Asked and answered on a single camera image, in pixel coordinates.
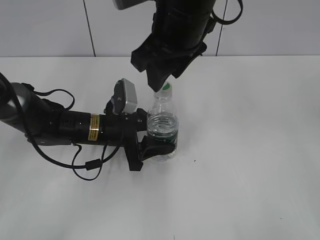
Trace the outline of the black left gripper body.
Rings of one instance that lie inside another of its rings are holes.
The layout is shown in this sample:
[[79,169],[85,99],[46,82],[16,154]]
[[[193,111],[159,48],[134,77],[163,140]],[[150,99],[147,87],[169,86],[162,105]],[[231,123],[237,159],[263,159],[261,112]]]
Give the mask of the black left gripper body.
[[122,147],[128,162],[130,171],[138,172],[142,169],[143,163],[140,157],[140,144],[138,141],[138,132],[136,129],[135,113],[113,113],[111,101],[106,104],[105,115],[102,116],[102,143],[108,146],[115,146],[115,149],[108,157],[101,160],[104,164],[114,157],[116,152]]

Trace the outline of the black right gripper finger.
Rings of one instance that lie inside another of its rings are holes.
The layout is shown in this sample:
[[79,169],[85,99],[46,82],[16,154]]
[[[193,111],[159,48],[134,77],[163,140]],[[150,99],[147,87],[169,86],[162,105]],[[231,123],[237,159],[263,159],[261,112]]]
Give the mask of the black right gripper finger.
[[178,79],[196,58],[197,56],[184,56],[177,58],[174,63],[174,71],[171,75]]
[[158,92],[167,78],[175,71],[175,67],[164,62],[152,62],[147,65],[147,83],[149,87]]

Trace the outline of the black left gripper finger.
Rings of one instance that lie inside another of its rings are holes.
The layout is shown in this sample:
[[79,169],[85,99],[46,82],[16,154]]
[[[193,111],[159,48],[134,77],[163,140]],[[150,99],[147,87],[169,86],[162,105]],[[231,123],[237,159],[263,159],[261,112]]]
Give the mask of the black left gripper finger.
[[148,159],[167,161],[172,157],[176,148],[177,145],[173,142],[144,136],[139,143],[140,160],[142,162]]
[[147,130],[147,115],[148,113],[142,109],[138,108],[135,112],[135,126],[137,131],[146,131]]

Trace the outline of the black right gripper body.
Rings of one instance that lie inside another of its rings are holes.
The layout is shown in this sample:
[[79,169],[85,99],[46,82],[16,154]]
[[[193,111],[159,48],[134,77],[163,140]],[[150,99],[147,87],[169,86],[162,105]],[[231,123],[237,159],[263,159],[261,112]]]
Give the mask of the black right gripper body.
[[155,61],[171,60],[186,56],[201,56],[207,50],[207,45],[201,41],[193,48],[176,48],[169,46],[153,35],[149,35],[146,40],[131,53],[131,64],[139,71],[147,69],[148,64]]

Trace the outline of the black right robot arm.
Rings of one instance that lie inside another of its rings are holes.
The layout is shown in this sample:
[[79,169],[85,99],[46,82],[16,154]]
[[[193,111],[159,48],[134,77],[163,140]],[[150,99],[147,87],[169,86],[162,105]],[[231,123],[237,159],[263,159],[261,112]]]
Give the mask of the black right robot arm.
[[131,53],[131,64],[146,72],[149,87],[158,92],[169,76],[179,78],[207,45],[215,27],[213,0],[157,0],[151,34]]

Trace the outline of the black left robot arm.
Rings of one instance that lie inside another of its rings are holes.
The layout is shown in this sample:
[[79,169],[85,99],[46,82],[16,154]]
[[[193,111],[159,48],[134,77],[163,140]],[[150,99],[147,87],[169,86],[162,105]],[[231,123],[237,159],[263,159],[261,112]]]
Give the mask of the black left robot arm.
[[73,111],[47,97],[30,84],[0,78],[0,120],[24,133],[37,152],[42,146],[62,145],[123,148],[129,169],[140,171],[145,160],[175,149],[173,143],[150,136],[138,139],[147,130],[147,112],[137,107],[135,86],[127,79],[116,82],[103,114]]

